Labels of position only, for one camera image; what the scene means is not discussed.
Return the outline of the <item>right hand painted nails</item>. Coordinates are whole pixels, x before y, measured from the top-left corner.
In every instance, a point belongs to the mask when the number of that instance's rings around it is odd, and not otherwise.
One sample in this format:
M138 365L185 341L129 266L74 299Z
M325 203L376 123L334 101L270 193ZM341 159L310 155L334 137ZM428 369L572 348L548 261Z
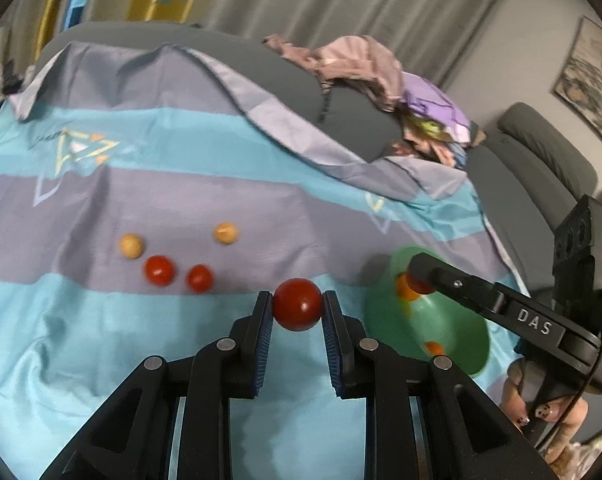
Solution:
M507 370L507 379L502 388L502 400L499 407L508 416L519 430L528 426L531 421L531 415L518 391L518 385L523 379L522 360L511 363ZM551 438L548 447L545 448L544 456L546 463L552 464L560 457L561 453L568 446L571 439L583 425L588 414L588 403L581 398L570 409L563 422L558 422L569 407L572 398L564 396L556 400L542 404L534 411L534 417L550 424L557 424L558 429Z

